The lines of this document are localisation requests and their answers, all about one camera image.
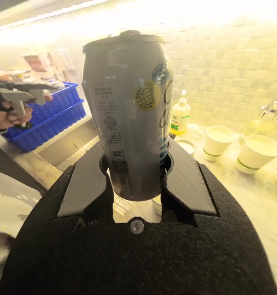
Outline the person's left hand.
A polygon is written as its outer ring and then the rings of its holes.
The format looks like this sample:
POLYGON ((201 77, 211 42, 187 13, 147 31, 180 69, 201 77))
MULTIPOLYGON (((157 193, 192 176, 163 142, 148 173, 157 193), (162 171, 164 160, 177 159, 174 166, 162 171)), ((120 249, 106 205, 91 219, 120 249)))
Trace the person's left hand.
POLYGON ((31 120, 33 109, 29 106, 25 106, 25 116, 16 116, 8 112, 0 111, 0 130, 14 127, 15 125, 21 125, 31 120))

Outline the blue plastic bin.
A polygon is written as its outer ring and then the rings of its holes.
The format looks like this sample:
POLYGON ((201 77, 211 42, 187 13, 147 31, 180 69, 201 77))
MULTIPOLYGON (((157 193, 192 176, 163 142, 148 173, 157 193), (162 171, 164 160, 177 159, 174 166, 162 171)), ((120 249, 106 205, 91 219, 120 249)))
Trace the blue plastic bin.
POLYGON ((25 130, 9 128, 3 137, 28 153, 85 117, 84 100, 77 92, 78 84, 64 82, 64 85, 65 88, 53 93, 53 100, 45 105, 30 104, 32 127, 25 130))

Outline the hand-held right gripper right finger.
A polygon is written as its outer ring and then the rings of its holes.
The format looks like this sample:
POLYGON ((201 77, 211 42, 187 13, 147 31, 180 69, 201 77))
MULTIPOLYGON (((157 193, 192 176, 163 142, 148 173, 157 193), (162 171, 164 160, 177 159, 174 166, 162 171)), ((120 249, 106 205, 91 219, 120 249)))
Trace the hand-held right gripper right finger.
POLYGON ((198 162, 172 138, 168 138, 164 172, 162 214, 173 211, 184 216, 217 216, 198 162))

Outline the white beverage can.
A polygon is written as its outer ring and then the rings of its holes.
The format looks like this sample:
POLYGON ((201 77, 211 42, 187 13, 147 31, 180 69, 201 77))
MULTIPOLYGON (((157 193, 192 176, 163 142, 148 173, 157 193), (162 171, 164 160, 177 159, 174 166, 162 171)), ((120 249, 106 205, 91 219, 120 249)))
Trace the white beverage can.
POLYGON ((112 187, 130 201, 162 190, 173 91, 165 44, 161 36, 129 30, 82 49, 82 87, 112 187))

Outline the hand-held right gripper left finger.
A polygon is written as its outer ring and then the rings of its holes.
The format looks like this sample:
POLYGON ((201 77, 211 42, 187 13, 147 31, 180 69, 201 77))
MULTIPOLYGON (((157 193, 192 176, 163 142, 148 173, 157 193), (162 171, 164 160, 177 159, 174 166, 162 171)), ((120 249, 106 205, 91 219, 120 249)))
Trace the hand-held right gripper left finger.
POLYGON ((75 163, 57 218, 113 218, 114 192, 108 168, 98 141, 75 163))

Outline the yellow soap pump bottle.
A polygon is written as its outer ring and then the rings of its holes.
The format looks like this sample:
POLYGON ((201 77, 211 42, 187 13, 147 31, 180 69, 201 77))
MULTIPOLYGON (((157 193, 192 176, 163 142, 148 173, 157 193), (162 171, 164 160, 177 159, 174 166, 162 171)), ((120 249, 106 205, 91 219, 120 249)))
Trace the yellow soap pump bottle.
POLYGON ((187 131, 191 107, 187 103, 186 90, 181 93, 181 98, 172 108, 170 132, 174 135, 182 135, 187 131))

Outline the white paper cup green stripe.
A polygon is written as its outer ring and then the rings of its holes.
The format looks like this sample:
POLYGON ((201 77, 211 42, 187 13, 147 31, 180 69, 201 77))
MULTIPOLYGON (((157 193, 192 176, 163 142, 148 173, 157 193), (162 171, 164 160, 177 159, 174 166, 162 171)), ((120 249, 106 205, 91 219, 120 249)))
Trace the white paper cup green stripe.
POLYGON ((235 168, 244 174, 255 174, 277 157, 277 141, 263 135, 245 138, 235 162, 235 168))
POLYGON ((208 127, 203 144, 203 155, 205 159, 210 162, 217 161, 235 138, 235 132, 227 127, 208 127))

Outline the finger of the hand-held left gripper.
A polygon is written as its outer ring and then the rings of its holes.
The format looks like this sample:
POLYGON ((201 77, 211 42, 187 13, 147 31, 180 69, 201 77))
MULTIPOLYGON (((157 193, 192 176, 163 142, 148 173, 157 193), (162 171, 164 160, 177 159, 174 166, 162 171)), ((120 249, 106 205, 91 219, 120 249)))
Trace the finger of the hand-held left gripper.
POLYGON ((47 83, 27 83, 27 92, 35 97, 36 104, 44 105, 47 101, 52 100, 51 92, 56 92, 57 87, 47 83))
POLYGON ((0 103, 2 103, 3 101, 23 101, 26 103, 34 103, 36 102, 36 98, 25 91, 0 89, 0 103))

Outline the pile of snack boxes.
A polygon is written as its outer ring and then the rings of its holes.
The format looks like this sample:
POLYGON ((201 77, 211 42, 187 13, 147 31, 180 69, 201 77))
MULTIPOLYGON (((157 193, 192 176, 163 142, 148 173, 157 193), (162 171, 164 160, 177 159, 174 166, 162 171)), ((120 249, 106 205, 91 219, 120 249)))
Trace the pile of snack boxes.
POLYGON ((13 83, 46 83, 58 89, 65 87, 65 82, 70 82, 66 70, 58 69, 50 53, 37 55, 23 55, 28 68, 20 70, 0 71, 0 81, 13 83))

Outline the steel sink basin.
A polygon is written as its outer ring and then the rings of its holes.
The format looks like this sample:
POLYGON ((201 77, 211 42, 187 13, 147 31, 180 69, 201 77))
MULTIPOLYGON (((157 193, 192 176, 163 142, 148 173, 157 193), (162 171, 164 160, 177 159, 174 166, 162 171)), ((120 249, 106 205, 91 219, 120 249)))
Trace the steel sink basin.
MULTIPOLYGON (((77 121, 49 141, 34 150, 46 162, 60 172, 74 165, 99 140, 96 127, 91 117, 77 121)), ((114 193, 114 220, 126 222, 133 217, 141 217, 147 222, 159 222, 160 215, 154 210, 151 200, 133 202, 118 197, 114 193)))

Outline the small white bowl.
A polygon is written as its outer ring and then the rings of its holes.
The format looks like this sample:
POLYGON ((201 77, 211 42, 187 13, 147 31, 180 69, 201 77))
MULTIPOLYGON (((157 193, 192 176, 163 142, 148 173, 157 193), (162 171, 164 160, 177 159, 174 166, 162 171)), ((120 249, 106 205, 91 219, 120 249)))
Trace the small white bowl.
POLYGON ((187 139, 182 139, 182 138, 175 138, 175 141, 192 157, 195 156, 195 145, 187 140, 187 139))

